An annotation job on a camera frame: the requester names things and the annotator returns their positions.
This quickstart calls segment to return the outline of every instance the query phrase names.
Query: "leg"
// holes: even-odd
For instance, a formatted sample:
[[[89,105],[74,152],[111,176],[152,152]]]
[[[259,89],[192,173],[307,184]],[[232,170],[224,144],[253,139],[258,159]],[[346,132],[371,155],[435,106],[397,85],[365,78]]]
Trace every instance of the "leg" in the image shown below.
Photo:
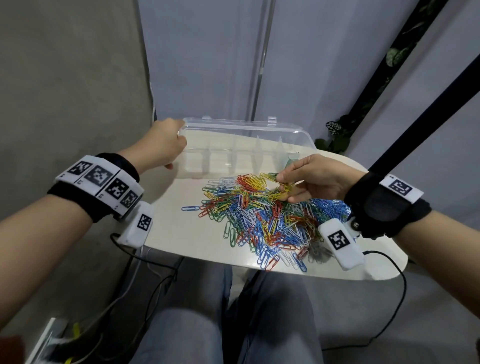
[[[231,266],[185,258],[131,364],[222,363]]]
[[[231,351],[238,363],[323,363],[301,276],[258,271],[234,304],[237,332],[244,335],[230,333],[241,343]]]

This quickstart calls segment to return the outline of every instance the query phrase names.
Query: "person's left hand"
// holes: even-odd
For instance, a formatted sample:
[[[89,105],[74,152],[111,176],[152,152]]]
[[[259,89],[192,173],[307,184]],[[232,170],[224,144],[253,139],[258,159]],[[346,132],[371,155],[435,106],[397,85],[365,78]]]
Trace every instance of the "person's left hand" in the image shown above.
[[[187,146],[187,139],[178,135],[183,125],[183,120],[172,118],[156,121],[142,139],[119,154],[133,164],[138,174],[158,166],[171,170],[172,162]]]

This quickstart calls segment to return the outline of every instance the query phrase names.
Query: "qr code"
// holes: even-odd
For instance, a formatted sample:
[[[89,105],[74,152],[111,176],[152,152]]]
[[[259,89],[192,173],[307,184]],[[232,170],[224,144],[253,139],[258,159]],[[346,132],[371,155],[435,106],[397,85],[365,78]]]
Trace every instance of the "qr code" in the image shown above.
[[[328,239],[332,243],[335,250],[341,249],[350,244],[350,242],[348,241],[347,237],[345,236],[342,230],[339,230],[329,235]]]
[[[394,191],[397,191],[402,196],[406,196],[411,190],[413,190],[413,187],[407,185],[400,180],[393,181],[388,187],[390,187]]]
[[[107,171],[105,168],[96,166],[85,175],[85,179],[89,180],[93,184],[96,184],[98,187],[101,187],[110,179],[111,176],[113,176],[113,173]]]
[[[150,226],[151,222],[152,218],[149,218],[147,215],[142,214],[142,216],[140,216],[140,221],[138,222],[137,227],[142,230],[148,231],[148,227]]]
[[[122,200],[120,201],[120,203],[122,205],[124,205],[126,208],[130,208],[130,206],[133,205],[133,203],[137,200],[138,198],[138,195],[133,192],[133,191],[129,191],[124,198],[122,198]]]
[[[78,162],[75,164],[72,168],[70,168],[67,172],[71,174],[75,174],[77,176],[80,176],[83,172],[85,172],[87,169],[89,169],[92,166],[92,163],[90,162]]]
[[[105,189],[105,192],[108,193],[109,195],[113,196],[117,200],[123,196],[125,192],[129,189],[128,185],[116,178],[114,181]]]

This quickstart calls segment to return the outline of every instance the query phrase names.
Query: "forearm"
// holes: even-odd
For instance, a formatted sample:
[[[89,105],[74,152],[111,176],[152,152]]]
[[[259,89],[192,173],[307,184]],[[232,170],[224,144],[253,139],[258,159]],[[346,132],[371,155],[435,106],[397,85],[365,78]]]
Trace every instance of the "forearm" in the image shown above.
[[[54,195],[0,222],[0,328],[91,225],[80,206]]]
[[[433,211],[405,226],[394,240],[480,317],[480,232]]]

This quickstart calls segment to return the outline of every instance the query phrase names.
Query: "white table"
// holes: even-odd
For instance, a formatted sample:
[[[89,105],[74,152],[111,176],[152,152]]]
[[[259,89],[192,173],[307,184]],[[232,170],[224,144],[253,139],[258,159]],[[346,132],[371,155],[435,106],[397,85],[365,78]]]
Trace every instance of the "white table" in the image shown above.
[[[338,159],[359,170],[366,170],[363,166],[345,156],[320,150],[317,153]],[[258,257],[250,251],[248,244],[241,248],[238,246],[232,248],[229,241],[223,238],[226,219],[218,223],[210,220],[208,216],[199,218],[199,211],[181,210],[182,206],[200,206],[201,200],[206,199],[202,188],[208,183],[209,179],[218,177],[212,173],[186,172],[182,168],[184,158],[185,156],[180,156],[174,162],[174,170],[160,167],[142,175],[141,184],[145,189],[144,200],[152,203],[156,208],[152,229],[145,245],[183,256],[259,269],[257,265]],[[268,161],[264,164],[262,171],[275,171]],[[390,238],[381,237],[373,241],[359,237],[357,244],[363,251],[378,250],[387,254],[402,270],[407,265],[407,255]],[[305,273],[299,269],[287,267],[281,260],[273,270],[351,280],[384,280],[394,278],[399,274],[392,263],[381,255],[369,254],[365,256],[365,259],[364,266],[358,266],[347,272],[341,269],[333,257],[322,264],[309,263],[308,259],[305,258],[303,260],[307,266],[307,272]]]

